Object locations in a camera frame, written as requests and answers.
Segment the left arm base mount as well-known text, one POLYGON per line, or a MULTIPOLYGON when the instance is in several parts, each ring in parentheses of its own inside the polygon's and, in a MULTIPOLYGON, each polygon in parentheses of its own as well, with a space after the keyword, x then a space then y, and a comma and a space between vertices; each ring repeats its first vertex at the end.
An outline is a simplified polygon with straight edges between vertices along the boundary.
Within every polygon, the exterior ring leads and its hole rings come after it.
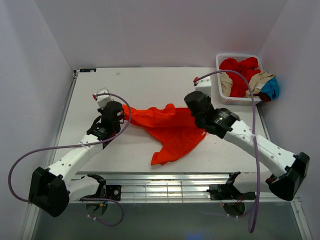
POLYGON ((122 186, 121 185, 103 185, 99 186, 97 191, 94 194, 86 195, 81 197, 83 198, 89 198, 89 199, 111 199, 115 201, 121 200, 121 194, 122 194, 122 186))

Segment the orange t-shirt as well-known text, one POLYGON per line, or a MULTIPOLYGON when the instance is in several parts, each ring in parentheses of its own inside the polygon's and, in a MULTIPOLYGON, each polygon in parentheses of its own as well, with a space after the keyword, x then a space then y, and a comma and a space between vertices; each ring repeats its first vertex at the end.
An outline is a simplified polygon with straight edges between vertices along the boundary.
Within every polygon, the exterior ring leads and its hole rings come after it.
POLYGON ((151 158, 151 165, 165 165, 189 154, 207 135, 198 128, 195 118, 187 107, 175 107, 168 103, 165 108, 135 109, 123 105, 124 119, 145 130, 161 143, 162 148, 151 158))

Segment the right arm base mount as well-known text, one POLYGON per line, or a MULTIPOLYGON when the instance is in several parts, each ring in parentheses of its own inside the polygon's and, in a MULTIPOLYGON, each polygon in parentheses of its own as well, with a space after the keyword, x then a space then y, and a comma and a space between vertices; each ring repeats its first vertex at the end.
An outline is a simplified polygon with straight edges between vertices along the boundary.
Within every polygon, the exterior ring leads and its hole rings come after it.
POLYGON ((235 180, 241 173, 234 172, 229 174, 229 178, 224 184, 210 184, 209 189, 206 190, 210 195, 211 200, 237 200, 238 202, 244 200, 255 200, 256 194, 254 191, 240 192, 234 186, 235 180))

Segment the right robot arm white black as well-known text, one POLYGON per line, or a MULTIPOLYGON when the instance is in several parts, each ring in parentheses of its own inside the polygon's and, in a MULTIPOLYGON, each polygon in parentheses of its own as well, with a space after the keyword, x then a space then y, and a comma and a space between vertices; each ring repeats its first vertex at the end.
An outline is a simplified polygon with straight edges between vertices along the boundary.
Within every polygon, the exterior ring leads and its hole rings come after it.
POLYGON ((310 157, 306 153, 294 154, 261 135, 255 135, 238 115, 226 108, 214 108, 200 91, 189 93, 184 101, 198 128, 259 157, 259 162, 271 171, 271 177, 266 180, 270 191, 285 201, 294 198, 307 176, 310 157))

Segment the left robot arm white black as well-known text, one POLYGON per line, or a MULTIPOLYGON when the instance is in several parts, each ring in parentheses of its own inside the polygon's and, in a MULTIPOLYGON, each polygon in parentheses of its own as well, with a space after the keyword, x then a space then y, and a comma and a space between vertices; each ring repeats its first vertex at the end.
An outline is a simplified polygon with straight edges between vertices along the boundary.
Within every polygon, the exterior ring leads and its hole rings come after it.
POLYGON ((78 147, 72 148, 57 162, 32 174, 28 200, 52 217, 58 217, 70 202, 85 197, 100 200, 106 195, 106 180, 90 173, 73 180, 77 172, 95 155, 102 152, 121 131, 123 105, 110 101, 98 110, 97 117, 78 147))

